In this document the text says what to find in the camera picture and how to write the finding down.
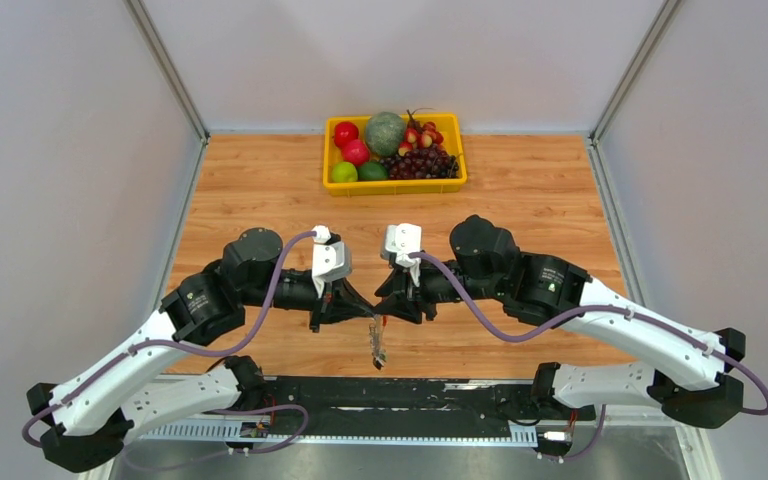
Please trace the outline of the metal key organizer with rings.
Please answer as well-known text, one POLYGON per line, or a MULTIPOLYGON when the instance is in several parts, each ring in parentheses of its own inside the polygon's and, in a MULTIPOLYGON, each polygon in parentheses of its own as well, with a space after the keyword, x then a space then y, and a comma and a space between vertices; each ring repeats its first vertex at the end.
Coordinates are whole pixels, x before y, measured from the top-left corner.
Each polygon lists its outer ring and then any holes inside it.
POLYGON ((387 324, 385 315, 375 315, 369 324, 369 345, 372 364, 377 370, 382 370, 387 363, 387 352, 384 346, 384 330, 387 324))

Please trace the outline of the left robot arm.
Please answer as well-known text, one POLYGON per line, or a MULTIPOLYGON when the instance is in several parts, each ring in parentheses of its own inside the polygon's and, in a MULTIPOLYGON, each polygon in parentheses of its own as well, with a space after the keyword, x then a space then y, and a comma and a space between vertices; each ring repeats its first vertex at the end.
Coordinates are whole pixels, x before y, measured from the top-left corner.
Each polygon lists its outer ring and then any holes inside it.
POLYGON ((244 325, 247 307, 305 312, 312 330, 373 313, 349 282, 350 252, 341 238, 324 226, 307 237, 312 266, 295 270, 284 265, 292 241, 265 228, 244 231, 92 367, 61 384, 31 387, 31 420, 46 428, 33 436, 24 426, 23 439, 49 462, 82 473, 162 425, 208 411, 257 412, 266 399, 259 367, 241 345, 213 348, 244 325))

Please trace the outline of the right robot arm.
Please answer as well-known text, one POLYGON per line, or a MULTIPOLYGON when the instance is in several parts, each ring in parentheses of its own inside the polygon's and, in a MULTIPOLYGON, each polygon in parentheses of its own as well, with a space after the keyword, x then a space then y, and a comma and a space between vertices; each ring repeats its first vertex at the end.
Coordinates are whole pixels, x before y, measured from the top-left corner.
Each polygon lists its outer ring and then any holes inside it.
POLYGON ((441 304, 499 302, 531 335, 561 329, 632 356, 625 364, 541 364, 531 403, 544 417, 591 405, 644 406, 698 428, 716 429, 744 408, 743 382, 732 375, 745 353, 742 332, 691 328, 655 313, 559 257, 521 250, 512 235, 472 215, 450 232, 454 257, 421 249, 422 230, 389 226, 381 255, 391 273, 378 288, 378 314, 420 324, 441 304))

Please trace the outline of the dark green avocado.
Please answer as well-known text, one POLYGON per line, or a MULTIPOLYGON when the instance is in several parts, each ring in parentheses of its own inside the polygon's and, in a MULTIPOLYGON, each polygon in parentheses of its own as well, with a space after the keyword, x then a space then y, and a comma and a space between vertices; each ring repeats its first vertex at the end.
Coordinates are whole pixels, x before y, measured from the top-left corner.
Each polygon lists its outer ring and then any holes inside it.
POLYGON ((387 181, 388 169, 379 162, 368 161, 357 167, 358 180, 363 182, 387 181))

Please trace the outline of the light green lime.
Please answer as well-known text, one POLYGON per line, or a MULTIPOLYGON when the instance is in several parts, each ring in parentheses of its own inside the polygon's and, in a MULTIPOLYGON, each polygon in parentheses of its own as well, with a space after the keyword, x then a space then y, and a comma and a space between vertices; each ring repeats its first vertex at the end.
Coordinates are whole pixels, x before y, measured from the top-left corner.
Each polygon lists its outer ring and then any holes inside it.
POLYGON ((333 183, 353 183, 358 179, 357 167, 351 162, 338 162, 330 170, 330 181, 333 183))

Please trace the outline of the dark purple grape bunch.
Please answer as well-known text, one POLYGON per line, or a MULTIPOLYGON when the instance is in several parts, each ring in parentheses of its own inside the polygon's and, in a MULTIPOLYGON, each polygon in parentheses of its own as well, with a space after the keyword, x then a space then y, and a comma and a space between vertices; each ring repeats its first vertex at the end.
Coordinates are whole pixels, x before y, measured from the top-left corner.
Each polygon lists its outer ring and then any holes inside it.
POLYGON ((383 157, 378 162, 390 180, 455 179, 462 174, 459 157, 436 147, 383 157))

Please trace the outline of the pink red apple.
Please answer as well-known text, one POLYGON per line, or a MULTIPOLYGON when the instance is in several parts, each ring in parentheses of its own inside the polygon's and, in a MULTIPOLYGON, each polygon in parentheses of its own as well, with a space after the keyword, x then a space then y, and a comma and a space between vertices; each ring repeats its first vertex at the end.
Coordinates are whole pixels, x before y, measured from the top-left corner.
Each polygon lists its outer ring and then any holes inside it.
POLYGON ((371 154, 363 140, 356 138, 348 141, 341 148, 342 159, 356 167, 370 160, 371 154))

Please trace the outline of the red cherry cluster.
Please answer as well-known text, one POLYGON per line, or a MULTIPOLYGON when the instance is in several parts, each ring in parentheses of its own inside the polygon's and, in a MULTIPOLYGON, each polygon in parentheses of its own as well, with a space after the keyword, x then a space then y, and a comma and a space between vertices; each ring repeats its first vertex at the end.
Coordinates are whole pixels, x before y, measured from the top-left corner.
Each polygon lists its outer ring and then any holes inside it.
POLYGON ((397 154, 405 156, 415 151, 429 148, 436 148, 442 145, 444 137, 437 130, 433 121, 425 123, 416 118, 417 109, 407 110, 406 129, 403 134, 403 141, 400 143, 397 154))

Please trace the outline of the green melon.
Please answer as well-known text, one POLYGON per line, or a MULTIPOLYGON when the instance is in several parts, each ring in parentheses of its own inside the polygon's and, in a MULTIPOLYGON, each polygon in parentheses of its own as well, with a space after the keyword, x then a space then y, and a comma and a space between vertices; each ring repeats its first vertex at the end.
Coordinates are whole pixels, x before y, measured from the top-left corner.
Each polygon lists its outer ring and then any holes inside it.
POLYGON ((393 112, 379 112, 372 115, 364 128, 364 141, 370 151, 379 157, 397 153, 404 140, 405 120, 393 112))

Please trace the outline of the yellow plastic fruit tray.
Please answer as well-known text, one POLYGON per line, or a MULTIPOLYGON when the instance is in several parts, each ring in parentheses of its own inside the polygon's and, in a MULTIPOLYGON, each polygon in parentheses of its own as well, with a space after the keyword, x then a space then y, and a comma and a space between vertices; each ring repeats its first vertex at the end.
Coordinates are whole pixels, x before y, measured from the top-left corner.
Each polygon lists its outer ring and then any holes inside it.
POLYGON ((342 160, 342 155, 337 151, 333 142, 333 130, 342 121, 354 123, 364 133, 367 121, 366 116, 342 116, 330 117, 325 123, 324 145, 322 148, 322 185, 326 191, 336 197, 357 197, 365 195, 398 195, 398 194, 427 194, 427 193, 453 193, 459 191, 468 181, 468 170, 464 157, 464 145, 458 116, 452 112, 431 112, 417 115, 422 121, 432 121, 442 133, 442 146, 448 153, 456 156, 458 167, 457 176, 454 179, 414 179, 414 180, 382 180, 382 181, 357 181, 348 183, 334 182, 331 178, 331 170, 334 165, 342 160))

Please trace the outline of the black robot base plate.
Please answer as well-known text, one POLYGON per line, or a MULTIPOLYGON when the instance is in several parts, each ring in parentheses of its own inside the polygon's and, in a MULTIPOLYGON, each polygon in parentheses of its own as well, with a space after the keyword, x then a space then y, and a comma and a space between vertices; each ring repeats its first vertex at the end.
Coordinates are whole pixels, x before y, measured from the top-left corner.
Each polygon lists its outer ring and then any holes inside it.
POLYGON ((510 424, 567 422, 572 410, 534 400, 528 381, 279 376, 244 394, 232 411, 262 410, 274 433, 487 435, 510 424))

